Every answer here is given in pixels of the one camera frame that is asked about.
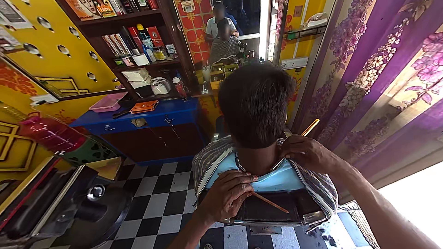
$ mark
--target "checkered floor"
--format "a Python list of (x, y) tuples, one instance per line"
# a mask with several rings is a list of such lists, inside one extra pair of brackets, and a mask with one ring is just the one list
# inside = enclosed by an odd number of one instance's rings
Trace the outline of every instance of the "checkered floor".
[[(191, 219), (196, 197), (190, 161), (148, 167), (125, 162), (115, 184), (128, 190), (133, 200), (120, 229), (99, 249), (165, 249)], [(331, 226), (338, 247), (330, 243)], [(282, 227), (282, 234), (257, 236), (251, 235), (244, 226), (217, 222), (201, 238), (198, 247), (210, 243), (214, 249), (359, 248), (346, 229), (339, 216), (310, 235), (306, 235), (306, 227), (301, 226)], [(31, 248), (68, 249), (69, 245), (51, 238), (36, 242)]]

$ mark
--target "white tissue roll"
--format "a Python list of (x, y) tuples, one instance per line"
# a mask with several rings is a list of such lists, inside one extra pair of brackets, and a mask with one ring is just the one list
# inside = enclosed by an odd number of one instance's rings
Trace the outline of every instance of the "white tissue roll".
[(143, 66), (149, 64), (149, 60), (145, 54), (136, 54), (133, 55), (132, 58), (136, 62), (137, 66)]

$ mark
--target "pink tray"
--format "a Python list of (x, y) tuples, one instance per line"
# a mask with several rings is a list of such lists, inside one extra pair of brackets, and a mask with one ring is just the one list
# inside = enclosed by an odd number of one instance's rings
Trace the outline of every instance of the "pink tray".
[(128, 92), (114, 93), (106, 95), (103, 99), (99, 100), (93, 106), (89, 107), (89, 110), (96, 113), (116, 111), (120, 108), (118, 101), (122, 99)]

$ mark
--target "purple floral curtain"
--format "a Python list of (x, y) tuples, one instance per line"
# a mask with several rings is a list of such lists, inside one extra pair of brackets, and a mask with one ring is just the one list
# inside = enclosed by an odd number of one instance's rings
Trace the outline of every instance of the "purple floral curtain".
[(443, 1), (336, 4), (295, 132), (381, 182), (443, 148)]

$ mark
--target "cabinet door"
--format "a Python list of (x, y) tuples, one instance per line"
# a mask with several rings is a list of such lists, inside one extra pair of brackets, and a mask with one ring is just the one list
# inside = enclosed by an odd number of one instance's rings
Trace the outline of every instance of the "cabinet door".
[(178, 124), (174, 129), (180, 139), (170, 126), (139, 128), (103, 134), (102, 137), (134, 162), (193, 156), (203, 148), (202, 139), (193, 123)]
[(161, 135), (154, 129), (157, 128), (139, 128), (135, 131), (103, 134), (102, 137), (134, 162), (171, 157), (170, 150), (159, 138)]
[(177, 134), (169, 126), (154, 129), (165, 138), (171, 157), (194, 156), (203, 148), (203, 141), (193, 123), (174, 125)]

